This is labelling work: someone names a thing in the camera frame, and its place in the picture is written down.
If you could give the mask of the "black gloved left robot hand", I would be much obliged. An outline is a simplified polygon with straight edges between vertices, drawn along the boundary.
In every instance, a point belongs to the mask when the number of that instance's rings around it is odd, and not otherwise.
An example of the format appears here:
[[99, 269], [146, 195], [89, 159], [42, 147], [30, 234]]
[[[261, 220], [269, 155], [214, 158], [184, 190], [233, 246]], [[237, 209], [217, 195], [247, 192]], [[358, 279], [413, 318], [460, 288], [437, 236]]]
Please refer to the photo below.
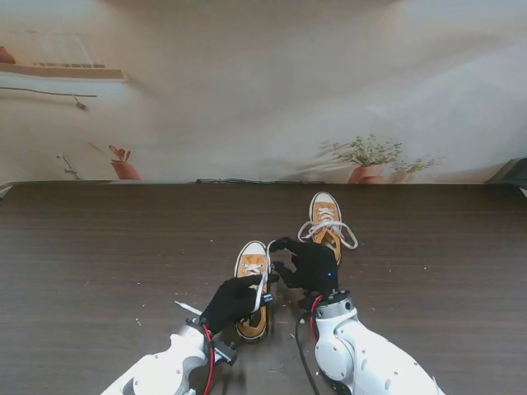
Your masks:
[[224, 281], [200, 315], [200, 323], [217, 334], [228, 325], [248, 318], [261, 299], [256, 286], [262, 280], [262, 275], [250, 275]]

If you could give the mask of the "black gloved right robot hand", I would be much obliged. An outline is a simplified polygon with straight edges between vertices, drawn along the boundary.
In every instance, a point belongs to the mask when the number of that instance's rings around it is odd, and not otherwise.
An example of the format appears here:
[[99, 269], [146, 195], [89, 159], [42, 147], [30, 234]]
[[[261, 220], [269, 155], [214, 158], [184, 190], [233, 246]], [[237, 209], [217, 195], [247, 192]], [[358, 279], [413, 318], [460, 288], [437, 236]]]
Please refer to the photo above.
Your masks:
[[291, 253], [292, 271], [283, 262], [274, 261], [274, 271], [288, 288], [297, 288], [330, 296], [338, 291], [338, 264], [332, 249], [314, 242], [302, 243], [284, 237], [274, 240], [269, 252], [287, 250]]

